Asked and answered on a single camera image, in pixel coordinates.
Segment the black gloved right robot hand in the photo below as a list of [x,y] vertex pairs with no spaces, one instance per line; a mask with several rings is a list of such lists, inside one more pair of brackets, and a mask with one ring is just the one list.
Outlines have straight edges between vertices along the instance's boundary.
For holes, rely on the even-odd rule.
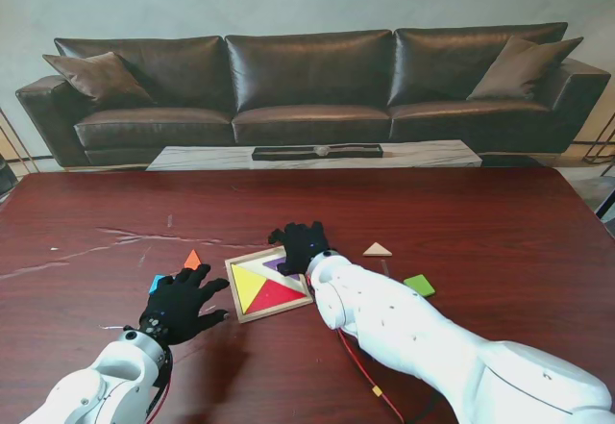
[[274,230],[268,237],[268,243],[280,244],[284,248],[284,262],[277,264],[277,270],[284,276],[305,274],[315,258],[336,253],[320,221],[314,221],[311,226],[288,223],[283,229]]

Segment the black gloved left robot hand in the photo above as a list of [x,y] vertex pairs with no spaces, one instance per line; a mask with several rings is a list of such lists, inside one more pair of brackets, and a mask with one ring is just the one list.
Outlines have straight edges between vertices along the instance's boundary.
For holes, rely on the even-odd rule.
[[225,310],[200,314],[212,296],[230,285],[228,280],[216,278],[201,286],[209,272],[210,266],[202,263],[160,279],[138,320],[138,330],[161,345],[173,346],[223,322],[228,316]]

